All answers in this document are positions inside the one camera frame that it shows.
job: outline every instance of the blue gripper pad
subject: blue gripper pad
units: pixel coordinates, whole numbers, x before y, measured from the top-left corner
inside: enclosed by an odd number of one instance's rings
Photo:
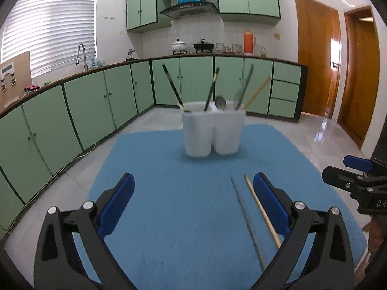
[[[275,231],[287,238],[291,232],[289,213],[260,174],[255,175],[253,187]]]
[[[346,167],[363,172],[369,172],[373,169],[373,165],[368,159],[363,159],[351,155],[346,155],[343,162]]]
[[[113,232],[133,193],[134,177],[128,173],[120,180],[120,184],[116,186],[115,192],[99,216],[97,233],[101,239]]]

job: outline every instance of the brown countertop edge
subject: brown countertop edge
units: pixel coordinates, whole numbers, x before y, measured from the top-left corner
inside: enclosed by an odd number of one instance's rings
[[[233,58],[252,58],[252,59],[262,59],[262,60],[269,60],[269,61],[275,61],[275,62],[282,62],[282,63],[289,63],[291,65],[298,65],[298,66],[305,66],[298,64],[297,62],[292,62],[292,61],[287,61],[287,60],[281,60],[281,59],[276,59],[276,58],[262,58],[260,56],[250,56],[250,55],[244,55],[244,54],[234,54],[234,53],[189,53],[189,54],[179,54],[175,56],[163,56],[163,57],[156,57],[156,58],[148,58],[148,59],[139,59],[139,60],[131,60],[131,61],[124,61],[120,63],[114,63],[111,65],[105,65],[103,67],[99,67],[96,69],[89,69],[85,72],[81,72],[78,74],[74,74],[65,78],[62,78],[61,80],[55,81],[51,84],[48,84],[42,88],[40,88],[37,92],[33,92],[27,96],[23,96],[20,98],[18,101],[14,102],[13,104],[9,105],[7,108],[5,108],[3,111],[0,112],[0,119],[7,115],[9,112],[12,110],[16,109],[18,106],[22,105],[26,101],[32,99],[33,97],[44,93],[45,91],[54,88],[56,86],[60,86],[64,83],[67,83],[68,81],[72,81],[74,79],[77,79],[81,76],[86,76],[92,73],[104,71],[105,69],[111,69],[113,67],[118,67],[118,66],[124,66],[124,65],[129,65],[132,63],[139,63],[139,62],[144,62],[144,61],[155,61],[155,60],[161,60],[161,59],[172,59],[172,58],[186,58],[186,57],[196,57],[196,56],[217,56],[217,57],[233,57]]]

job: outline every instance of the window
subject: window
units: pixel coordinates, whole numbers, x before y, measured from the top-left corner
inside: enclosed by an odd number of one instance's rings
[[[36,77],[75,64],[80,43],[86,59],[96,57],[95,1],[18,0],[5,22],[1,62],[29,51]]]

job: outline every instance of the brown door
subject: brown door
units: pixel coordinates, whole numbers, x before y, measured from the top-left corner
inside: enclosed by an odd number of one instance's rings
[[[302,111],[332,117],[339,83],[339,13],[314,0],[296,0],[298,62],[307,65]]]
[[[371,9],[345,14],[348,68],[337,122],[361,146],[371,123],[379,83],[379,42]]]

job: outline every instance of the human hand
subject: human hand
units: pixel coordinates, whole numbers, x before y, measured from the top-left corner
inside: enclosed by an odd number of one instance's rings
[[[370,236],[368,238],[368,250],[370,253],[376,252],[383,243],[384,237],[382,236],[382,230],[376,216],[370,215]]]

